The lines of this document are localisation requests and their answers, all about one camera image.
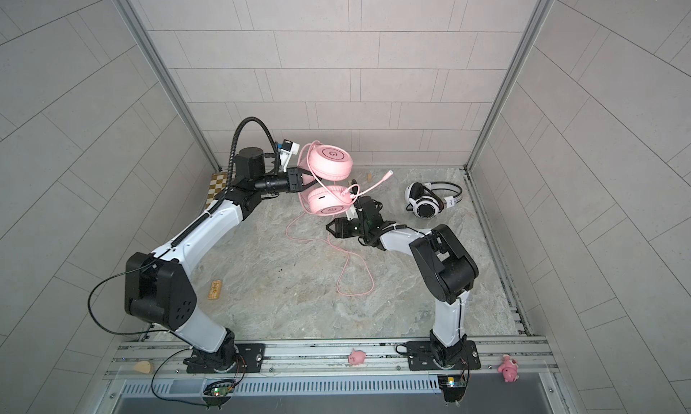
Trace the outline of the white black headphones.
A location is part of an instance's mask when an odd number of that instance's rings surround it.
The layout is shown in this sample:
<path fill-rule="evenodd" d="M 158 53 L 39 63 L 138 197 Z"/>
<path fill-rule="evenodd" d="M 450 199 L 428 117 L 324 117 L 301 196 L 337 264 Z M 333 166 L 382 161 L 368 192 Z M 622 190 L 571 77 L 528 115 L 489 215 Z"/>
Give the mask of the white black headphones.
<path fill-rule="evenodd" d="M 461 201 L 462 187 L 447 181 L 413 182 L 406 188 L 404 198 L 407 212 L 431 219 Z"/>

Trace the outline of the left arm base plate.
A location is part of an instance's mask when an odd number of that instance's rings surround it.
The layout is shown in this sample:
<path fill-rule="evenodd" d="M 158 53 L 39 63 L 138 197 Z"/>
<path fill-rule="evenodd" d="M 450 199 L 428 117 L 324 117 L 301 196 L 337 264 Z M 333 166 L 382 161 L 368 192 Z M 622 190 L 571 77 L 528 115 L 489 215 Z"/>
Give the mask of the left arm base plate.
<path fill-rule="evenodd" d="M 183 360 L 187 374 L 258 373 L 264 361 L 266 345 L 234 342 L 222 344 L 213 352 L 193 349 Z"/>

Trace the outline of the pink headphones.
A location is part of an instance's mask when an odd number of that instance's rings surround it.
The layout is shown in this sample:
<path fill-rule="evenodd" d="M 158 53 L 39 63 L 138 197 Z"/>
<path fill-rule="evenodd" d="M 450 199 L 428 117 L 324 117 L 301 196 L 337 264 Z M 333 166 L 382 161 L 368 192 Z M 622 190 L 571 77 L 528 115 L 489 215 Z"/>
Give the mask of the pink headphones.
<path fill-rule="evenodd" d="M 388 180 L 393 172 L 389 170 L 381 180 L 369 189 L 362 190 L 358 183 L 345 187 L 337 182 L 346 180 L 353 168 L 351 155 L 338 146 L 310 142 L 301 150 L 298 168 L 307 171 L 304 185 L 307 189 L 300 192 L 299 198 L 303 210 L 314 216 L 334 216 L 346 213 L 357 198 L 379 187 Z"/>

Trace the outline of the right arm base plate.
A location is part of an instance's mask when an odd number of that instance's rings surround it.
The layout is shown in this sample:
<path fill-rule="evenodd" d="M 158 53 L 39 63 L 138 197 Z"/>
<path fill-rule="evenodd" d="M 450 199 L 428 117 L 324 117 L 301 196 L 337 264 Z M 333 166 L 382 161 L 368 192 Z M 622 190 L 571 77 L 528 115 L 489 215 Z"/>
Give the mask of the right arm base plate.
<path fill-rule="evenodd" d="M 451 347 L 437 341 L 409 341 L 405 344 L 411 371 L 480 370 L 479 351 L 472 340 L 461 340 Z"/>

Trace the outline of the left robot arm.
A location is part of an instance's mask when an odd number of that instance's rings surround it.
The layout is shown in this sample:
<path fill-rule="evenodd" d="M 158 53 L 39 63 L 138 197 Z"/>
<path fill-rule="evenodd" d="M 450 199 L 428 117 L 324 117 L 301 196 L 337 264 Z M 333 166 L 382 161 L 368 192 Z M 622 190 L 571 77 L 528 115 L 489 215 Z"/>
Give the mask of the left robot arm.
<path fill-rule="evenodd" d="M 264 201 L 282 193 L 302 193 L 322 180 L 310 160 L 313 145 L 270 141 L 274 167 L 265 168 L 265 153 L 253 147 L 238 150 L 245 127 L 257 117 L 242 120 L 233 139 L 225 189 L 171 241 L 151 253 L 135 253 L 120 273 L 124 279 L 124 311 L 156 324 L 192 348 L 185 361 L 190 373 L 225 373 L 240 362 L 233 331 L 212 320 L 197 304 L 191 275 L 205 254 L 228 232 L 245 221 Z"/>

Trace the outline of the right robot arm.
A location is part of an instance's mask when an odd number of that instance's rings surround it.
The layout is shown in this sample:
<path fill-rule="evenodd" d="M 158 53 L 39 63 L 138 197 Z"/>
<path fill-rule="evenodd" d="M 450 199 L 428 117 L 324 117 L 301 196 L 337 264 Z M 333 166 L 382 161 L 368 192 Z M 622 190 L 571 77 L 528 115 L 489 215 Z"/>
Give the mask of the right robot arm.
<path fill-rule="evenodd" d="M 333 219 L 326 230 L 337 239 L 356 238 L 364 247 L 413 257 L 435 298 L 435 321 L 428 343 L 406 345 L 412 370 L 479 370 L 477 347 L 464 326 L 470 292 L 480 274 L 475 260 L 447 225 L 412 228 L 384 220 L 382 208 L 370 196 L 360 197 L 353 211 Z"/>

